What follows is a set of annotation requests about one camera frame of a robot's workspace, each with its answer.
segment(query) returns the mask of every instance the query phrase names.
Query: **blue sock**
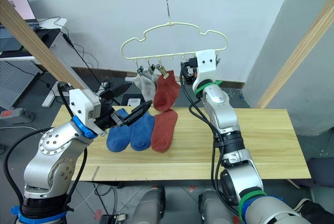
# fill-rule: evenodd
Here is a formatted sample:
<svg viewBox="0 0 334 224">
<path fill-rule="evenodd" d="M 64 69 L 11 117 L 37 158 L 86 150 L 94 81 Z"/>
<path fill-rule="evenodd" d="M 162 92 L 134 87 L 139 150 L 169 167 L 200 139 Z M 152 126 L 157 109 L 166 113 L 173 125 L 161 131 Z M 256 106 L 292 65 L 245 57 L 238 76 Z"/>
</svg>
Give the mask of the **blue sock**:
<svg viewBox="0 0 334 224">
<path fill-rule="evenodd" d="M 133 124 L 130 143 L 134 150 L 142 151 L 150 147 L 153 127 L 154 117 L 148 112 Z"/>
<path fill-rule="evenodd" d="M 128 113 L 122 108 L 117 110 L 117 113 L 122 116 L 128 116 Z M 106 139 L 106 146 L 111 152 L 123 151 L 130 142 L 132 131 L 131 126 L 116 126 L 109 130 L 108 138 Z"/>
</svg>

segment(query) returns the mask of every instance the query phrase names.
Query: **green ring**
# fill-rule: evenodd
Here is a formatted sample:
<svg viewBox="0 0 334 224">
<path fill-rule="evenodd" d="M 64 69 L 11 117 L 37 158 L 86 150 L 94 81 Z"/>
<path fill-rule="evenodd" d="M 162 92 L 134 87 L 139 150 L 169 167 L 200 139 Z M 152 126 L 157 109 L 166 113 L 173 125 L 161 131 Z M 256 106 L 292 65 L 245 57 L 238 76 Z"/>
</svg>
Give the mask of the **green ring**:
<svg viewBox="0 0 334 224">
<path fill-rule="evenodd" d="M 243 204 L 245 203 L 246 200 L 248 200 L 249 198 L 252 198 L 253 196 L 260 196 L 260 195 L 267 195 L 265 192 L 263 192 L 262 190 L 256 190 L 256 191 L 252 191 L 252 192 L 249 192 L 248 194 L 245 194 L 240 202 L 239 202 L 239 205 L 238 205 L 238 212 L 239 212 L 239 219 L 241 221 L 244 222 L 244 219 L 242 218 L 242 213 L 241 213 L 241 210 L 242 210 L 242 206 Z"/>
<path fill-rule="evenodd" d="M 209 82 L 209 83 L 206 83 L 205 85 L 201 86 L 200 88 L 197 88 L 196 91 L 195 91 L 195 97 L 197 97 L 197 94 L 201 91 L 204 90 L 204 88 L 206 88 L 207 86 L 210 86 L 210 85 L 213 85 L 213 84 L 216 84 L 216 85 L 219 85 L 221 84 L 223 81 L 222 80 L 217 80 L 216 82 Z"/>
</svg>

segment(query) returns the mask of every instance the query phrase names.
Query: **wall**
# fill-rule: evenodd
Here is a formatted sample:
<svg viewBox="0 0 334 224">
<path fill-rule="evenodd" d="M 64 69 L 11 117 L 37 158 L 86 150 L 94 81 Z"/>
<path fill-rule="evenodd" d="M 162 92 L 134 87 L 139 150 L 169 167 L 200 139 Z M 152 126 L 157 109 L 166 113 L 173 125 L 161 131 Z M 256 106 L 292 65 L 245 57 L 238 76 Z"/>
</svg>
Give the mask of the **wall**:
<svg viewBox="0 0 334 224">
<path fill-rule="evenodd" d="M 30 0 L 38 18 L 62 16 L 71 39 L 99 60 L 100 68 L 134 71 L 133 61 L 122 59 L 121 44 L 131 37 L 168 21 L 165 0 Z M 169 0 L 173 21 L 200 25 L 202 30 L 222 31 L 230 39 L 218 67 L 218 78 L 245 82 L 279 12 L 283 0 Z M 193 29 L 164 28 L 149 34 L 141 47 L 125 49 L 135 54 L 161 54 L 221 48 L 213 35 L 199 36 Z M 84 66 L 73 51 L 59 46 L 57 56 L 72 66 Z M 94 64 L 89 56 L 87 60 Z M 179 73 L 180 58 L 162 62 Z"/>
<path fill-rule="evenodd" d="M 254 107 L 326 0 L 285 0 L 243 93 Z M 334 24 L 268 108 L 287 108 L 295 131 L 315 135 L 334 126 Z"/>
</svg>

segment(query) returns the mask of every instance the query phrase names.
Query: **wooden table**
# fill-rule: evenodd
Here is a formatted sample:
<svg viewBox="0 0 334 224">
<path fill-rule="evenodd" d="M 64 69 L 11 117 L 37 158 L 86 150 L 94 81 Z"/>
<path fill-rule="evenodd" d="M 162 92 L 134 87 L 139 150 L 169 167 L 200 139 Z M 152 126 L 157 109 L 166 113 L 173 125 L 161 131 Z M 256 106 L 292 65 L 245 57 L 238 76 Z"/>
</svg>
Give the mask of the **wooden table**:
<svg viewBox="0 0 334 224">
<path fill-rule="evenodd" d="M 122 107 L 128 112 L 132 107 Z M 97 137 L 88 147 L 88 159 L 80 180 L 190 180 L 210 179 L 212 132 L 192 116 L 188 108 L 178 113 L 173 143 L 163 154 L 148 148 L 134 151 L 130 145 L 118 153 L 106 147 L 106 137 Z M 235 109 L 245 146 L 250 150 L 262 179 L 310 178 L 296 134 L 284 109 Z M 151 115 L 158 114 L 154 108 Z M 64 106 L 53 126 L 70 119 Z M 76 173 L 82 155 L 76 164 Z"/>
</svg>

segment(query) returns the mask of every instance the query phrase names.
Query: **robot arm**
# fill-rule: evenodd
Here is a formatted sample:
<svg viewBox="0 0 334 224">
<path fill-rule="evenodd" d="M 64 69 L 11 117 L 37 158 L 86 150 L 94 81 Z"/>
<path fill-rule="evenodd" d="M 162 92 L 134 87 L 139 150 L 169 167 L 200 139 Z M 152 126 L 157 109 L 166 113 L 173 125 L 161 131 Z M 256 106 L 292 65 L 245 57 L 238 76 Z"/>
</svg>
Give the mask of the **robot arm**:
<svg viewBox="0 0 334 224">
<path fill-rule="evenodd" d="M 25 192 L 18 223 L 28 219 L 60 222 L 67 211 L 66 198 L 78 157 L 98 135 L 106 129 L 131 125 L 149 108 L 152 101 L 141 104 L 126 118 L 122 118 L 110 101 L 123 94 L 132 83 L 125 83 L 100 94 L 91 90 L 69 91 L 69 106 L 75 113 L 72 120 L 47 131 L 40 139 L 35 157 L 25 169 Z"/>
<path fill-rule="evenodd" d="M 284 202 L 263 191 L 261 177 L 251 153 L 245 148 L 229 96 L 216 81 L 216 65 L 214 50 L 205 50 L 196 52 L 194 58 L 181 64 L 181 68 L 187 84 L 193 83 L 195 96 L 202 99 L 210 123 L 217 129 L 215 146 L 222 154 L 224 166 L 220 174 L 224 201 L 238 205 L 239 216 L 248 224 L 309 223 Z M 192 74 L 188 73 L 189 69 L 193 69 Z"/>
</svg>

